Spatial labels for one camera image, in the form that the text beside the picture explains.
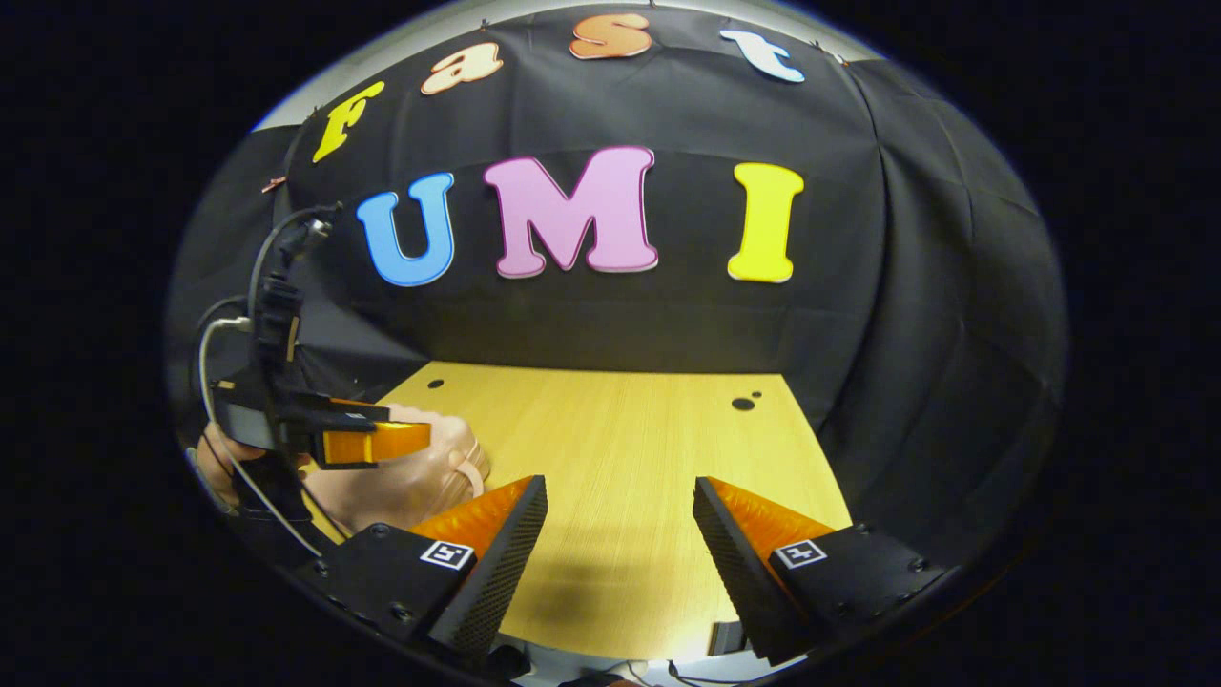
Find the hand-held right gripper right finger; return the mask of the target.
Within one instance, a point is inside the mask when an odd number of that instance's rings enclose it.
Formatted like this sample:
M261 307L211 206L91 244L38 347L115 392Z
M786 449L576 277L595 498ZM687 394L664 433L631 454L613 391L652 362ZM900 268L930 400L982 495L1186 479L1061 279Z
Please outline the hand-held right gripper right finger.
M949 574L873 525L833 528L711 475L694 480L694 521L772 665L867 638Z

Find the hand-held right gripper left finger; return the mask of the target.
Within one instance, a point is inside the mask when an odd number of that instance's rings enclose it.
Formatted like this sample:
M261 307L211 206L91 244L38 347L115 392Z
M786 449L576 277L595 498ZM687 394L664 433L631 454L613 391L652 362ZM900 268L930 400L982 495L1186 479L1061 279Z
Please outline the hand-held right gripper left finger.
M396 646L481 659L547 511L545 475L529 475L408 530L371 525L297 566L295 578Z

